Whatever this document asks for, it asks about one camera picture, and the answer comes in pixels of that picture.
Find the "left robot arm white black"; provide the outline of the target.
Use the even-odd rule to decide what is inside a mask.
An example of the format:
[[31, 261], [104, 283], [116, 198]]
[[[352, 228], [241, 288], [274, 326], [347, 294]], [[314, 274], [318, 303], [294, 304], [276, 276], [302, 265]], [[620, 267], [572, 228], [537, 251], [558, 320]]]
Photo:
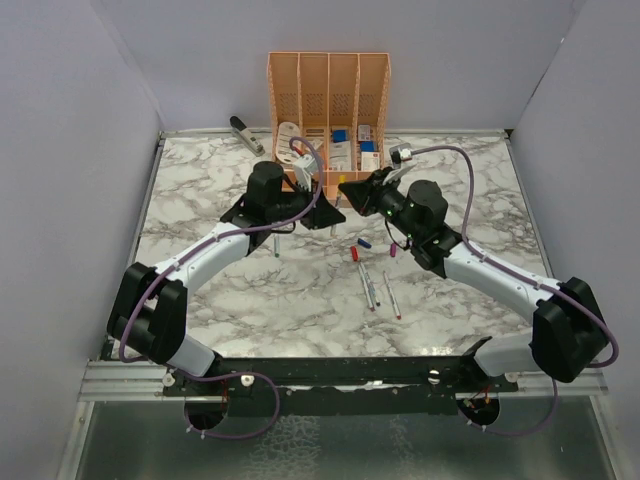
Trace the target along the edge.
[[154, 266], [136, 262], [122, 278], [107, 332], [156, 364], [186, 373], [195, 392], [206, 395], [220, 385], [218, 355], [186, 332], [191, 296], [232, 263], [250, 255], [282, 227], [300, 223], [309, 230], [344, 222], [328, 202], [318, 172], [321, 160], [306, 154], [294, 164], [291, 190], [283, 167], [273, 161], [254, 165], [245, 193], [203, 238]]

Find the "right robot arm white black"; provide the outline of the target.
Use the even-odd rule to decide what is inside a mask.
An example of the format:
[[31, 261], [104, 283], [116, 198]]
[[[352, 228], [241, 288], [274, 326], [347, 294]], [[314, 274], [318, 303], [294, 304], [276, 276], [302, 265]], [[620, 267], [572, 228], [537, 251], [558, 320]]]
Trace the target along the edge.
[[570, 383], [606, 347], [607, 337], [597, 324], [601, 312], [586, 282], [559, 282], [513, 265], [497, 267], [494, 259], [476, 245], [466, 245], [446, 224], [448, 203], [435, 182], [415, 181], [407, 193], [399, 191], [399, 184], [399, 171], [385, 168], [338, 189], [358, 214], [379, 214], [404, 234], [423, 269], [479, 290], [532, 326], [531, 334], [475, 345], [469, 353], [473, 358], [459, 367], [467, 389], [481, 391], [495, 377], [513, 372], [541, 371]]

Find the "blue pen cap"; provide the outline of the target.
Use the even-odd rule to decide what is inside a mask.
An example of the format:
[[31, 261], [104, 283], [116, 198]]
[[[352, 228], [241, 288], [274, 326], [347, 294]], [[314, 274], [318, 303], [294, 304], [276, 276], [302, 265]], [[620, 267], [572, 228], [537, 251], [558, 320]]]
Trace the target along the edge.
[[364, 240], [362, 238], [358, 238], [357, 239], [357, 243], [358, 243], [358, 245], [360, 245], [360, 246], [362, 246], [362, 247], [364, 247], [366, 249], [371, 249], [372, 248], [372, 245], [368, 241], [366, 241], [366, 240]]

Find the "white pen purple tip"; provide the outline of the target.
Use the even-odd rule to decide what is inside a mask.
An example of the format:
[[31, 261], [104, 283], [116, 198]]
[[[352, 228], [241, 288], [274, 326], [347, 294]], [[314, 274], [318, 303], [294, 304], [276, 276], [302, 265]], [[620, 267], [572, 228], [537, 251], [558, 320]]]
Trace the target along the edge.
[[361, 267], [362, 267], [362, 270], [363, 270], [363, 273], [364, 273], [365, 279], [366, 279], [367, 284], [368, 284], [368, 288], [369, 288], [370, 296], [371, 296], [371, 298], [372, 298], [372, 300], [373, 300], [373, 302], [374, 302], [375, 306], [379, 307], [379, 306], [381, 306], [381, 302], [380, 302], [380, 300], [378, 299], [378, 296], [377, 296], [377, 292], [376, 292], [376, 289], [375, 289], [374, 283], [373, 283], [373, 281], [372, 281], [372, 279], [371, 279], [371, 277], [370, 277], [370, 275], [369, 275], [369, 272], [368, 272], [367, 268], [365, 267], [365, 265], [364, 265], [364, 264], [361, 264]]

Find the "white pen blue tip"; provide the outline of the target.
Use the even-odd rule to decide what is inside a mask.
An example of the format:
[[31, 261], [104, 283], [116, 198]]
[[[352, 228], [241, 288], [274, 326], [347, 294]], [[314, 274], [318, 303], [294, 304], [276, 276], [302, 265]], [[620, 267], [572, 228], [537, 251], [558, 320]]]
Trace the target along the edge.
[[358, 265], [358, 271], [359, 271], [359, 275], [363, 284], [363, 288], [364, 288], [364, 292], [365, 292], [365, 296], [366, 296], [366, 300], [367, 300], [367, 305], [370, 311], [375, 311], [375, 304], [373, 301], [373, 298], [371, 296], [371, 292], [370, 292], [370, 288], [369, 288], [369, 283], [366, 279], [364, 270], [363, 270], [363, 266], [360, 262], [357, 262]]

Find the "white pen red tip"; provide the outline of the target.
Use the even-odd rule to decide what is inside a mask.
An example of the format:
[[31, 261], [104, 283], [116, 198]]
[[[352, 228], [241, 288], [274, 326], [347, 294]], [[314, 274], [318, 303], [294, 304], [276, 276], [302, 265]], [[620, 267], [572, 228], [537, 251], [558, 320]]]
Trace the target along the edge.
[[399, 308], [399, 305], [398, 305], [394, 290], [392, 288], [392, 285], [391, 285], [391, 282], [390, 282], [390, 278], [389, 278], [389, 276], [388, 276], [386, 271], [383, 271], [383, 279], [384, 279], [384, 283], [385, 283], [385, 286], [386, 286], [387, 291], [388, 291], [388, 295], [389, 295], [389, 299], [390, 299], [390, 302], [391, 302], [391, 306], [392, 306], [393, 311], [394, 311], [394, 315], [395, 315], [396, 319], [401, 320], [402, 319], [401, 310]]

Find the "white red box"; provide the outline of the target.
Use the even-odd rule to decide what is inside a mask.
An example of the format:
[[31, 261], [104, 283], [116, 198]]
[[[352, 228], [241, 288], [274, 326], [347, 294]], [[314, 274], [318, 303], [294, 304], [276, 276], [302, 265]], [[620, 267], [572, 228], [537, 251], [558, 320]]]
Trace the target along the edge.
[[372, 172], [378, 170], [381, 165], [381, 157], [379, 152], [362, 152], [361, 153], [361, 170], [363, 172]]

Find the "white label packet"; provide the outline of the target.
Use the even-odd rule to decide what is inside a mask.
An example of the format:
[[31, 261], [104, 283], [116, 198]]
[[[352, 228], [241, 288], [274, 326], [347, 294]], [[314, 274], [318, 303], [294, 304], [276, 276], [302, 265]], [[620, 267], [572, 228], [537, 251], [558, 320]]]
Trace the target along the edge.
[[353, 170], [352, 148], [349, 141], [330, 144], [328, 169], [341, 172]]

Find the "small pink white box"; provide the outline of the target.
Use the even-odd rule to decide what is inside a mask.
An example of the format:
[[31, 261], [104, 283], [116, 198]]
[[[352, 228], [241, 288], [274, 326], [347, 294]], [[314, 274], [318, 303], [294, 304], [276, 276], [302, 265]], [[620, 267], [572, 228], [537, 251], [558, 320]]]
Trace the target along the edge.
[[375, 127], [369, 124], [359, 124], [357, 128], [358, 142], [372, 142], [375, 140]]

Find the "blue box in organizer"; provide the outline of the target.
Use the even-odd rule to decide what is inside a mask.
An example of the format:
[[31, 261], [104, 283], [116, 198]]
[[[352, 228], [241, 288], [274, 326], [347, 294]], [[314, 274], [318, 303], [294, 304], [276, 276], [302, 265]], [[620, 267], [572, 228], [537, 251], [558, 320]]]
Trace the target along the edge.
[[333, 143], [342, 143], [349, 140], [349, 133], [347, 129], [335, 129], [331, 132], [331, 138]]

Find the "orange desk organizer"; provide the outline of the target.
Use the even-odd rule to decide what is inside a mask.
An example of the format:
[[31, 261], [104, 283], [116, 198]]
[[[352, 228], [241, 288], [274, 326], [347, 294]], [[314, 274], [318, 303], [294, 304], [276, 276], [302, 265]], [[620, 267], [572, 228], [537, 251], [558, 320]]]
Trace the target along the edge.
[[[379, 152], [380, 167], [389, 164], [384, 152], [384, 134], [391, 82], [391, 60], [387, 53], [271, 52], [267, 60], [272, 159], [280, 123], [298, 125], [300, 135], [323, 157], [324, 193], [339, 196], [340, 175], [346, 181], [362, 180], [371, 172], [361, 170], [361, 153]], [[358, 142], [359, 124], [375, 127], [375, 140]], [[328, 169], [331, 132], [347, 129], [352, 148], [352, 171]], [[288, 175], [292, 165], [283, 164]]]

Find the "white oval card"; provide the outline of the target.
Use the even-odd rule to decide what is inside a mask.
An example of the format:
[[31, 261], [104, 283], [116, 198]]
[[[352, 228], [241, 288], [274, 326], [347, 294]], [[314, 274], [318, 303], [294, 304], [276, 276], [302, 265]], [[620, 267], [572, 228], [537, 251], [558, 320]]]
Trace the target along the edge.
[[289, 121], [279, 124], [274, 148], [277, 161], [292, 165], [298, 160], [301, 152], [301, 144], [298, 141], [291, 142], [291, 139], [299, 136], [300, 129], [297, 124]]

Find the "black grey stapler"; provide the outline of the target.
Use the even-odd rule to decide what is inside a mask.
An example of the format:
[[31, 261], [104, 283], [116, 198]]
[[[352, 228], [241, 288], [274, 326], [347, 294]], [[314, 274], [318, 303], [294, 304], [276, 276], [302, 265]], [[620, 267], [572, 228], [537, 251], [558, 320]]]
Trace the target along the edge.
[[229, 122], [231, 133], [256, 157], [260, 157], [265, 153], [264, 146], [239, 117], [231, 116]]

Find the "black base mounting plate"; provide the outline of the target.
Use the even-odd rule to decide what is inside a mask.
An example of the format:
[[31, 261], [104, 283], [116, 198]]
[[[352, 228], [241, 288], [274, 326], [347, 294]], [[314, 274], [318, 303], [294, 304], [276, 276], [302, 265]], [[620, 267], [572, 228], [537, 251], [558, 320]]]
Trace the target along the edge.
[[457, 396], [517, 391], [490, 378], [468, 355], [414, 357], [225, 358], [209, 381], [181, 374], [164, 389], [192, 413], [234, 417], [453, 415]]

